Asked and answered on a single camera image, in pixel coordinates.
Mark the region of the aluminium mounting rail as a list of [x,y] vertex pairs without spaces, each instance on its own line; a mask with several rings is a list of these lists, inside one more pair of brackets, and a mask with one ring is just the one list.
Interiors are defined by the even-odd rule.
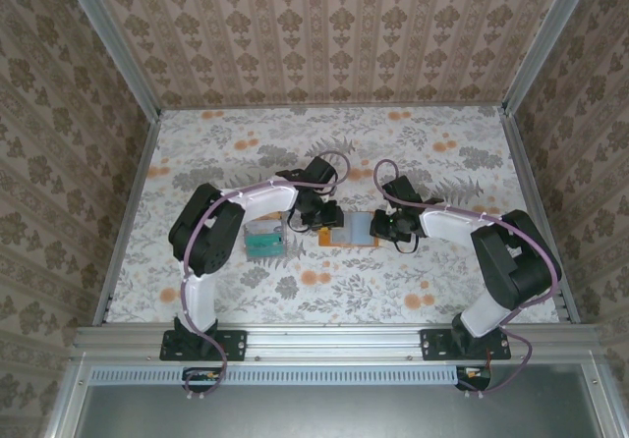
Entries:
[[[74,356],[103,361],[156,360],[166,323],[113,323],[79,329]],[[222,324],[219,330],[245,330],[244,360],[265,363],[401,363],[424,360],[420,331],[444,324]],[[594,327],[581,324],[515,324],[506,335],[514,363],[577,363],[600,359],[603,349]]]

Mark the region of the aluminium side rail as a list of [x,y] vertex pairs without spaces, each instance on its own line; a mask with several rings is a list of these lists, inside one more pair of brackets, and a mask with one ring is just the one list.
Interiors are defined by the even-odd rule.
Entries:
[[548,223],[535,175],[531,168],[525,145],[522,142],[516,120],[502,107],[498,107],[498,114],[510,149],[527,211],[537,225],[541,235],[544,237],[552,254],[559,262],[559,266],[562,270],[562,278],[559,282],[559,287],[553,295],[553,302],[559,316],[559,321],[579,324],[581,318],[569,287],[567,272],[563,266],[559,250]]
[[139,166],[133,181],[131,191],[129,193],[129,199],[122,219],[121,227],[118,232],[116,244],[112,251],[109,266],[104,278],[101,294],[99,296],[98,304],[91,323],[92,326],[100,326],[103,324],[107,317],[109,305],[113,300],[127,245],[130,239],[130,235],[133,231],[133,225],[140,204],[143,186],[146,180],[154,149],[156,148],[160,127],[160,114],[157,114],[157,118],[152,120],[148,127],[148,133],[143,146],[143,152],[139,161]]

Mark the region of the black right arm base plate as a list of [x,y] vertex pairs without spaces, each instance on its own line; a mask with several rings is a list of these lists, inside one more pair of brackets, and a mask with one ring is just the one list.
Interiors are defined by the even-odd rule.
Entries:
[[430,328],[420,331],[420,339],[426,361],[511,358],[507,337],[498,329],[476,338],[467,331]]

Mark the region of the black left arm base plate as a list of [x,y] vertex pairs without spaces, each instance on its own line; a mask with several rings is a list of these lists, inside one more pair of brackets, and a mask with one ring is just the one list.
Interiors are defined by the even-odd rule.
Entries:
[[[219,330],[213,334],[213,339],[228,360],[244,359],[247,349],[245,330]],[[163,361],[221,361],[221,354],[198,334],[167,330],[162,337],[159,358]]]

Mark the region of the orange leather card holder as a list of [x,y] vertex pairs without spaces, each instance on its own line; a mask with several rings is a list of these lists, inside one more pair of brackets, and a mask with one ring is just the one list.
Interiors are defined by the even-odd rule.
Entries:
[[378,239],[370,234],[372,213],[347,212],[342,227],[320,230],[318,245],[323,247],[378,247]]

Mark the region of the aluminium frame post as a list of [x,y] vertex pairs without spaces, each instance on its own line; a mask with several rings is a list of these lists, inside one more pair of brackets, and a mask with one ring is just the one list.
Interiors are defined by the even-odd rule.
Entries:
[[502,107],[507,116],[514,115],[522,104],[579,1],[553,0],[503,99]]
[[105,1],[78,1],[148,122],[151,125],[157,123],[160,112],[157,97],[143,75],[140,62],[133,56],[121,27],[115,23],[113,15],[108,11]]

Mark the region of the grey metal sheet panel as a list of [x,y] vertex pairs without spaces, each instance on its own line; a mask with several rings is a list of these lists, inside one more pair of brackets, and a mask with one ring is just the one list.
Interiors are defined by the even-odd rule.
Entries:
[[89,390],[76,438],[602,438],[582,394],[453,388],[232,386]]

